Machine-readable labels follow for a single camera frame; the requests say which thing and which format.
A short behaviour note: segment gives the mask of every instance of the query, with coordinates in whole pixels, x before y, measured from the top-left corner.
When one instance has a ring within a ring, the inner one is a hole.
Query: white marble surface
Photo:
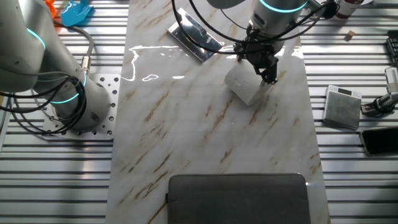
[[[187,2],[177,7],[194,16]],[[244,37],[220,11],[197,4],[222,32]],[[249,8],[226,12],[245,26]],[[221,173],[300,173],[312,223],[329,223],[300,40],[280,52],[279,82],[247,107],[224,84],[234,57],[201,64],[166,33],[174,21],[168,0],[130,3],[106,223],[166,224],[171,176]]]

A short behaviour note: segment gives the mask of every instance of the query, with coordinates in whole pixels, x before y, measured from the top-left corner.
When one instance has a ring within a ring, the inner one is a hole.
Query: black cable
[[[229,16],[227,16],[227,15],[225,14],[224,10],[222,10],[222,9],[220,9],[220,10],[221,10],[221,12],[224,14],[224,16],[225,16],[227,19],[229,19],[229,21],[231,21],[233,24],[235,24],[237,27],[242,28],[242,29],[244,29],[244,30],[247,30],[247,29],[248,29],[248,28],[244,28],[243,26],[237,24],[235,21],[233,21],[231,18],[229,18]]]
[[[220,31],[218,31],[218,30],[215,29],[214,27],[212,27],[212,26],[206,21],[206,19],[203,18],[203,16],[200,14],[200,12],[199,12],[198,9],[196,8],[195,4],[193,3],[193,0],[189,0],[189,2],[190,2],[190,4],[191,4],[193,10],[195,11],[195,13],[197,14],[197,16],[199,17],[199,19],[200,19],[207,27],[209,27],[212,31],[216,32],[218,35],[224,37],[225,39],[230,40],[230,41],[234,41],[234,42],[237,42],[237,43],[241,43],[241,44],[265,44],[265,43],[271,42],[271,41],[273,41],[273,40],[276,40],[276,41],[277,41],[277,39],[278,39],[279,37],[282,37],[283,35],[285,35],[285,34],[289,33],[290,31],[294,30],[296,27],[298,27],[299,25],[301,25],[304,21],[306,21],[307,19],[309,19],[309,18],[310,18],[311,16],[313,16],[315,13],[317,13],[317,12],[320,11],[320,10],[322,10],[324,7],[328,6],[329,4],[332,4],[331,2],[328,2],[328,3],[326,3],[326,4],[322,5],[322,6],[320,6],[317,10],[315,10],[315,11],[309,13],[307,16],[304,17],[304,19],[302,19],[300,22],[296,23],[294,26],[292,26],[292,27],[288,28],[287,30],[283,31],[281,34],[278,34],[278,35],[276,35],[276,36],[274,36],[274,37],[271,37],[270,39],[258,40],[258,41],[245,41],[245,40],[238,40],[238,39],[229,37],[229,36],[227,36],[227,35],[221,33]]]
[[[78,116],[74,116],[75,119],[70,120],[67,124],[65,124],[62,128],[59,128],[55,131],[46,131],[43,130],[37,126],[35,126],[34,124],[32,124],[23,114],[21,114],[22,118],[24,119],[25,122],[27,122],[29,125],[31,125],[34,129],[38,130],[38,131],[33,131],[29,128],[27,128],[26,126],[24,126],[17,118],[17,116],[15,115],[15,113],[12,113],[12,116],[14,117],[15,121],[17,121],[17,123],[24,128],[26,131],[32,133],[32,134],[46,134],[46,135],[51,135],[51,134],[60,134],[60,133],[64,133],[65,131],[70,130],[72,127],[74,127],[74,125],[80,120],[80,118],[83,116],[84,112],[85,112],[85,108],[86,108],[86,95],[85,95],[85,89],[84,86],[78,82],[76,83],[76,91],[79,93],[79,103],[78,106],[76,108],[76,110],[74,111],[74,114],[78,115]],[[17,109],[20,110],[19,108],[19,104],[18,101],[15,99],[15,104],[17,106]],[[8,106],[10,108],[12,108],[11,105],[11,101],[9,98],[9,102],[8,102]]]
[[[26,109],[26,110],[13,110],[13,109],[9,109],[9,108],[5,108],[3,106],[0,106],[0,110],[4,110],[4,111],[7,111],[7,112],[13,112],[13,113],[31,113],[31,112],[35,112],[37,110],[41,110],[42,108],[47,106],[56,97],[58,92],[61,90],[62,86],[64,84],[66,84],[67,82],[69,82],[70,80],[72,80],[72,79],[77,79],[77,78],[68,77],[65,81],[61,82],[61,84],[59,84],[57,86],[57,89],[54,91],[54,93],[51,95],[51,97],[44,104],[42,104],[41,106],[38,106],[38,107],[32,108],[32,109]]]
[[[172,0],[172,7],[173,7],[173,13],[174,13],[174,17],[175,20],[177,21],[178,26],[180,27],[183,35],[193,44],[196,45],[197,47],[200,47],[204,50],[207,50],[209,52],[213,52],[213,53],[218,53],[218,54],[223,54],[223,55],[245,55],[245,54],[253,54],[253,53],[258,53],[258,52],[262,52],[263,50],[251,50],[251,51],[240,51],[240,52],[220,52],[219,50],[214,50],[214,49],[210,49],[208,47],[202,46],[199,43],[197,43],[195,40],[193,40],[189,34],[187,34],[187,32],[185,31],[185,29],[183,28],[183,26],[181,25],[179,16],[178,16],[178,12],[177,12],[177,7],[175,6],[175,0]],[[307,20],[309,17],[311,17],[312,15],[314,15],[316,12],[318,12],[319,10],[322,9],[322,7],[318,8],[316,11],[310,13],[309,15],[307,15],[306,17],[304,17],[300,22],[298,22],[298,24],[303,23],[305,20]]]
[[[306,33],[306,31],[308,31],[308,30],[310,30],[312,27],[314,27],[315,24],[316,24],[319,20],[320,20],[320,18],[315,19],[315,21],[314,21],[310,26],[308,26],[305,30],[299,32],[298,34],[295,34],[295,35],[290,36],[290,37],[282,38],[282,39],[280,39],[280,40],[290,40],[290,39],[293,39],[293,38],[296,38],[296,37],[298,37],[298,36],[303,35],[304,33]]]
[[[53,20],[53,21],[57,26],[64,27],[64,28],[70,29],[70,30],[74,30],[74,31],[78,32],[79,34],[85,36],[89,42],[88,50],[87,50],[87,53],[85,54],[85,56],[89,56],[89,57],[91,56],[91,53],[93,52],[93,49],[94,49],[94,40],[89,33],[87,33],[85,30],[83,30],[82,28],[79,28],[77,26],[65,27],[62,24],[62,22],[56,21],[56,20]]]
[[[56,86],[56,87],[54,87],[54,88],[52,88],[50,90],[47,90],[47,91],[45,91],[43,93],[39,93],[39,94],[36,94],[36,95],[29,95],[29,96],[14,95],[14,94],[2,93],[2,92],[0,92],[0,96],[6,96],[6,97],[12,97],[12,98],[18,98],[18,99],[33,99],[33,98],[38,98],[38,97],[41,97],[41,96],[45,96],[45,95],[47,95],[49,93],[52,93],[57,88],[59,88],[59,87]]]

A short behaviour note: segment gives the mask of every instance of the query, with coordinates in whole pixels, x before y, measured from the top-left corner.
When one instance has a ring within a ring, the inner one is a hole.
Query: metal bracket
[[[110,110],[106,118],[97,126],[95,126],[91,131],[78,133],[73,130],[69,130],[62,134],[54,134],[52,136],[43,136],[45,139],[54,140],[54,136],[63,139],[77,139],[77,140],[111,140],[114,138],[114,129],[116,126],[116,113],[118,110],[118,99],[119,99],[119,89],[121,76],[115,74],[91,74],[90,78],[97,83],[103,85],[106,91],[109,93],[111,98]],[[55,116],[53,108],[51,105],[47,108],[47,113],[50,116]],[[59,121],[45,117],[44,129],[52,130],[63,126]]]

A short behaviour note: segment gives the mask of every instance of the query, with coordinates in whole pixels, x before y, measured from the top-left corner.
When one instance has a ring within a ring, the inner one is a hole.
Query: wire
[[[311,16],[313,16],[315,13],[317,13],[318,11],[320,11],[321,9],[323,9],[324,7],[326,7],[326,5],[329,3],[324,4],[323,6],[319,7],[317,10],[311,12],[309,15],[305,16],[300,22],[297,23],[296,26],[293,26],[289,29],[287,29],[285,32],[269,39],[268,41],[272,41],[273,39],[277,39],[279,37],[282,37],[283,35],[289,33],[290,31],[292,31],[293,29],[295,29],[297,26],[299,26],[300,24],[302,24],[304,21],[306,21],[308,18],[310,18]],[[178,16],[178,11],[177,11],[177,7],[175,5],[175,0],[172,0],[172,7],[173,7],[173,13],[174,13],[174,17],[177,21],[178,26],[180,27],[183,35],[194,45],[196,45],[197,47],[200,47],[204,50],[207,50],[209,52],[213,52],[213,53],[218,53],[218,54],[223,54],[223,55],[245,55],[245,54],[253,54],[253,53],[258,53],[258,52],[262,52],[263,50],[251,50],[251,51],[240,51],[240,52],[220,52],[219,50],[214,50],[214,49],[210,49],[208,47],[202,46],[199,43],[197,43],[195,40],[193,40],[189,34],[187,34],[187,32],[185,31],[185,29],[183,28],[181,21],[179,19]]]
[[[280,40],[290,40],[290,39],[296,38],[296,37],[298,37],[298,36],[301,36],[302,34],[306,33],[306,31],[308,31],[308,30],[310,30],[312,27],[314,27],[315,24],[316,24],[319,20],[320,20],[320,18],[318,17],[318,18],[315,19],[315,21],[314,21],[310,26],[308,26],[305,30],[299,32],[298,34],[295,34],[295,35],[290,36],[290,37],[282,38],[282,39],[280,39]]]
[[[37,100],[37,98],[33,98],[33,100],[35,101],[35,103],[36,103],[37,106],[41,106],[40,103],[39,103],[39,101]],[[44,110],[44,108],[42,108],[41,110],[42,110],[43,114],[46,115],[48,118],[53,119],[53,120],[55,120],[55,121],[61,122],[60,119],[54,118],[53,116],[49,115],[49,114]]]
[[[229,16],[227,16],[227,15],[225,14],[224,10],[222,10],[222,9],[220,9],[220,10],[221,10],[221,12],[224,14],[224,16],[225,16],[227,19],[229,19],[233,24],[235,24],[237,27],[242,28],[242,29],[244,29],[244,30],[247,30],[247,29],[248,29],[248,28],[244,28],[243,26],[241,26],[241,25],[237,24],[235,21],[233,21]]]
[[[64,84],[66,84],[67,82],[72,81],[72,80],[77,80],[78,82],[80,82],[79,79],[77,79],[76,77],[68,77],[68,78],[67,78],[65,81],[63,81],[61,84],[59,84],[58,86],[54,87],[54,88],[56,88],[56,89],[53,91],[54,93],[53,93],[53,94],[51,95],[51,97],[50,97],[44,104],[42,104],[41,106],[38,106],[38,107],[32,108],[32,109],[26,109],[26,110],[13,110],[13,109],[9,109],[9,108],[0,106],[0,110],[4,110],[4,111],[7,111],[7,112],[13,112],[13,113],[31,113],[31,112],[38,111],[38,110],[44,108],[45,106],[47,106],[47,105],[56,97],[56,95],[57,95],[58,92],[61,90],[61,88],[62,88],[62,86],[63,86]]]
[[[71,75],[69,75],[69,73],[67,72],[37,72],[37,73],[27,73],[27,72],[21,72],[21,71],[17,71],[17,70],[13,70],[11,68],[7,68],[7,67],[3,67],[0,65],[0,68],[7,71],[7,72],[12,72],[12,73],[16,73],[18,75],[27,75],[27,76],[43,76],[43,75],[65,75],[67,77],[70,77]]]
[[[27,122],[29,125],[31,125],[34,129],[38,130],[38,131],[33,131],[27,127],[25,127],[17,118],[15,113],[11,113],[12,116],[14,117],[14,119],[17,121],[17,123],[24,128],[26,131],[32,133],[32,134],[46,134],[46,135],[51,135],[51,134],[60,134],[60,133],[64,133],[65,131],[70,130],[72,127],[74,127],[74,125],[81,119],[81,117],[83,116],[84,112],[85,112],[85,108],[86,108],[86,95],[85,95],[85,89],[84,86],[81,84],[81,82],[79,82],[76,79],[71,80],[71,82],[76,82],[76,90],[79,93],[79,102],[78,104],[80,106],[78,106],[74,112],[75,115],[73,115],[73,117],[75,119],[72,119],[71,121],[69,121],[67,124],[65,124],[62,128],[59,128],[58,130],[55,131],[46,131],[43,129],[40,129],[39,127],[35,126],[34,124],[32,124],[28,119],[26,119],[26,117],[21,114],[22,118],[24,119],[25,122]],[[15,104],[17,106],[17,109],[20,110],[19,108],[19,104],[18,101],[15,99]],[[8,101],[8,107],[10,107],[12,109],[12,104],[9,98]]]
[[[64,27],[64,28],[70,29],[70,30],[74,30],[74,31],[78,32],[79,34],[85,36],[89,42],[88,50],[87,50],[87,53],[85,54],[85,56],[89,56],[89,57],[91,56],[91,53],[93,52],[93,49],[94,49],[94,40],[93,40],[92,36],[89,33],[87,33],[87,31],[85,31],[82,28],[79,28],[77,26],[65,27],[62,24],[62,22],[56,21],[56,20],[53,20],[53,21],[57,26]]]
[[[205,18],[203,18],[203,16],[200,14],[200,12],[198,11],[198,9],[196,8],[195,4],[193,3],[193,0],[189,0],[193,10],[195,11],[195,13],[197,14],[197,16],[200,18],[200,20],[207,26],[209,27],[212,31],[216,32],[218,35],[224,37],[227,40],[231,40],[237,43],[241,43],[241,44],[265,44],[268,42],[271,42],[273,40],[277,40],[279,37],[282,37],[283,35],[289,33],[290,31],[294,30],[296,27],[298,27],[299,25],[301,25],[304,21],[306,21],[307,19],[309,19],[311,16],[313,16],[315,13],[317,13],[318,11],[322,10],[324,7],[326,7],[329,4],[332,4],[330,2],[320,6],[317,10],[311,12],[310,14],[308,14],[307,16],[304,17],[304,19],[302,19],[300,22],[298,22],[297,24],[295,24],[294,26],[292,26],[291,28],[283,31],[281,34],[276,35],[275,37],[271,37],[270,39],[266,39],[266,40],[258,40],[258,41],[245,41],[245,40],[238,40],[232,37],[229,37],[223,33],[221,33],[220,31],[218,31],[217,29],[215,29],[214,27],[212,27]]]

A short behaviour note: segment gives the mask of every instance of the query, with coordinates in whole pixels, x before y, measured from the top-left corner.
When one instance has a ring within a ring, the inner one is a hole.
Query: smartphone
[[[359,136],[367,156],[398,154],[398,127],[366,130]]]

